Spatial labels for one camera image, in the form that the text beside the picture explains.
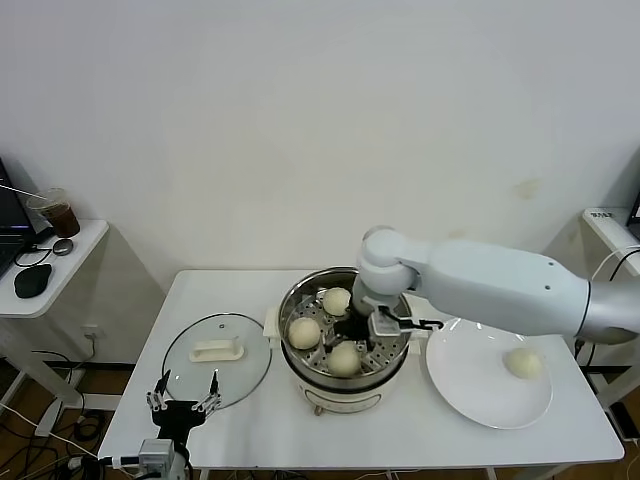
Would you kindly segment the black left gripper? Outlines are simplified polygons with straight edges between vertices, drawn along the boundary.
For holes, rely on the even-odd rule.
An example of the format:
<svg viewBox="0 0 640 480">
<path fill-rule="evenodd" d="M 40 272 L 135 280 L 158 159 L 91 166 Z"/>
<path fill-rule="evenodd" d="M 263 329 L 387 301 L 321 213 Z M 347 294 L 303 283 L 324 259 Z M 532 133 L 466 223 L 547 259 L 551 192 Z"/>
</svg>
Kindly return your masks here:
<svg viewBox="0 0 640 480">
<path fill-rule="evenodd" d="M 146 393 L 146 402 L 152 409 L 152 421 L 159 428 L 158 439 L 187 441 L 191 430 L 203 425 L 205 416 L 210 416 L 219 408 L 221 394 L 218 370 L 213 371 L 208 392 L 198 402 L 182 400 L 165 402 L 164 395 L 170 375 L 170 370 L 162 375 L 154 389 Z"/>
</svg>

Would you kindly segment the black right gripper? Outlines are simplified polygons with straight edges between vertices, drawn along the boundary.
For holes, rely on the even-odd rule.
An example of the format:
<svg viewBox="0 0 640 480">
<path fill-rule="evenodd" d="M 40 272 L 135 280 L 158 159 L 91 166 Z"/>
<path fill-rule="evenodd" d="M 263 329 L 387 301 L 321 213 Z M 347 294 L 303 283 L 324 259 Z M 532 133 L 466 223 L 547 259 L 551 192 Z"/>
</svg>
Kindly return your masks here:
<svg viewBox="0 0 640 480">
<path fill-rule="evenodd" d="M 374 343 L 368 327 L 368 318 L 355 312 L 348 312 L 347 315 L 337 320 L 333 326 L 333 332 L 323 334 L 323 346 L 327 354 L 339 345 L 343 340 L 355 342 L 356 350 L 360 353 L 374 350 Z"/>
</svg>

